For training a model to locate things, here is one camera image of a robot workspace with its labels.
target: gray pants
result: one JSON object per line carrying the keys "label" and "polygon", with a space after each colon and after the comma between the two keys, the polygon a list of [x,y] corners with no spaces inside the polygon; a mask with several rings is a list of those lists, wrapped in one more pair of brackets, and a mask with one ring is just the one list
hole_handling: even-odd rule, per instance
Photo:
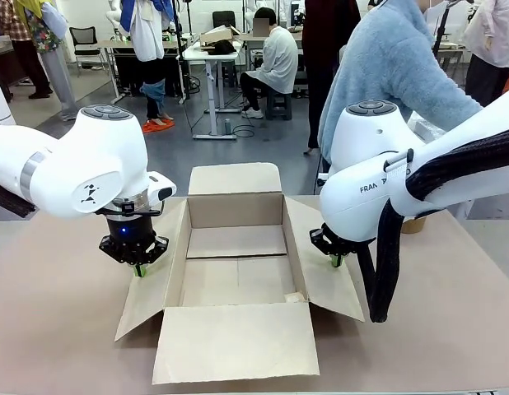
{"label": "gray pants", "polygon": [[64,60],[64,53],[62,47],[58,47],[54,51],[48,53],[41,53],[42,63],[60,100],[63,110],[61,118],[64,121],[75,119],[79,108],[75,101],[73,94],[72,83],[70,82],[70,74]]}

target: blue fuzzy coat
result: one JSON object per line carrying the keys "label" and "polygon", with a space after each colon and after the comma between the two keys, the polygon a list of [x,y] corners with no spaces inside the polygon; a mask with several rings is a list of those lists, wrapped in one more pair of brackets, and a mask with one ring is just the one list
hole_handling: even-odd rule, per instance
{"label": "blue fuzzy coat", "polygon": [[441,70],[433,38],[416,0],[385,0],[369,12],[348,42],[319,127],[322,156],[331,163],[331,142],[347,105],[366,99],[396,103],[405,120],[413,111],[451,130],[482,107]]}

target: water bottle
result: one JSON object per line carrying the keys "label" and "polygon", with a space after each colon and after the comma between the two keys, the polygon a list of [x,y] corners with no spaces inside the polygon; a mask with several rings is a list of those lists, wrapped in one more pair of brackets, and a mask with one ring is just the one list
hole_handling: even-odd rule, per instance
{"label": "water bottle", "polygon": [[231,134],[231,120],[229,118],[225,120],[225,134]]}

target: white shoe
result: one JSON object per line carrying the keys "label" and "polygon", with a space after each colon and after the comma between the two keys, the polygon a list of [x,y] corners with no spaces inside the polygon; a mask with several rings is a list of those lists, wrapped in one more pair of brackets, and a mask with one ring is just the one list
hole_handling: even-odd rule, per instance
{"label": "white shoe", "polygon": [[264,114],[262,114],[261,109],[254,110],[252,108],[249,108],[247,111],[241,112],[242,118],[254,118],[254,119],[262,119],[264,117]]}

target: yellow headscarf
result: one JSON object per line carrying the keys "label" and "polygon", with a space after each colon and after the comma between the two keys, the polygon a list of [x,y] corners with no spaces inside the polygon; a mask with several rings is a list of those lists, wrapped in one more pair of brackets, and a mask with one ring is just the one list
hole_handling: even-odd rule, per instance
{"label": "yellow headscarf", "polygon": [[27,26],[25,8],[42,19],[42,10],[40,8],[45,2],[51,3],[50,0],[15,0],[16,14],[21,18],[22,23]]}

